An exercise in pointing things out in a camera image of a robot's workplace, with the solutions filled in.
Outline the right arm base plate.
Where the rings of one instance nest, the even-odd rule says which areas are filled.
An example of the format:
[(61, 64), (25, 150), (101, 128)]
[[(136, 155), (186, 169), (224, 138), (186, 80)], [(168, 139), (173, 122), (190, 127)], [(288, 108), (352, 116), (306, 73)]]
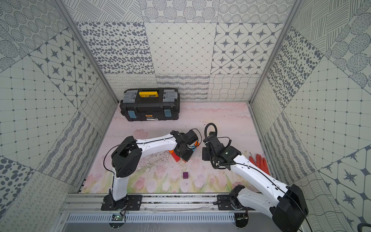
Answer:
[(213, 202), (218, 207), (219, 211), (238, 210), (232, 205), (231, 198), (228, 194), (220, 194), (216, 196), (216, 201)]

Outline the red block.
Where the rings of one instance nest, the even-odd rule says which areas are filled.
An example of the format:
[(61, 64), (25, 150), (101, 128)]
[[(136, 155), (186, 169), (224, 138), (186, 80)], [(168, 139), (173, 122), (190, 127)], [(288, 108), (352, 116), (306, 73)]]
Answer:
[(175, 162), (179, 162), (180, 161), (180, 157), (177, 156), (175, 153), (171, 154), (171, 156), (173, 157), (173, 159), (175, 160)]

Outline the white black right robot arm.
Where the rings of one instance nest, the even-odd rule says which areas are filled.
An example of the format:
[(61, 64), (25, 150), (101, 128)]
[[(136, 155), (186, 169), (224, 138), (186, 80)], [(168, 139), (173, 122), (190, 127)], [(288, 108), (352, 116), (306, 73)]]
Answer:
[(263, 172), (233, 146), (224, 146), (211, 134), (203, 141), (203, 159), (214, 169), (227, 169), (241, 176), (259, 192), (237, 185), (229, 194), (234, 209), (252, 208), (270, 217), (282, 232), (298, 232), (309, 210), (300, 187), (288, 186)]

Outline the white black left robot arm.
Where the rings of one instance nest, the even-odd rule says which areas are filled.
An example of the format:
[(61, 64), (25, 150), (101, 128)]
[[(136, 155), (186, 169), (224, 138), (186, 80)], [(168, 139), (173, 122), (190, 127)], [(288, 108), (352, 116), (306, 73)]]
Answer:
[(193, 130), (187, 133), (173, 130), (161, 137), (144, 140), (127, 137), (111, 154), (114, 173), (113, 186), (110, 189), (111, 199), (118, 202), (127, 196), (129, 176), (135, 172), (142, 158), (172, 150), (179, 158), (189, 161), (198, 141), (199, 138)]

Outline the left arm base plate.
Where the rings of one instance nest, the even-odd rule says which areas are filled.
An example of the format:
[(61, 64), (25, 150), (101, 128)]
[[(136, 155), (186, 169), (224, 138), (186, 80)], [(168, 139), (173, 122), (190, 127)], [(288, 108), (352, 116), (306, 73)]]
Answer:
[(101, 211), (139, 211), (142, 204), (143, 195), (127, 195), (121, 200), (115, 201), (112, 194), (106, 195), (103, 198)]

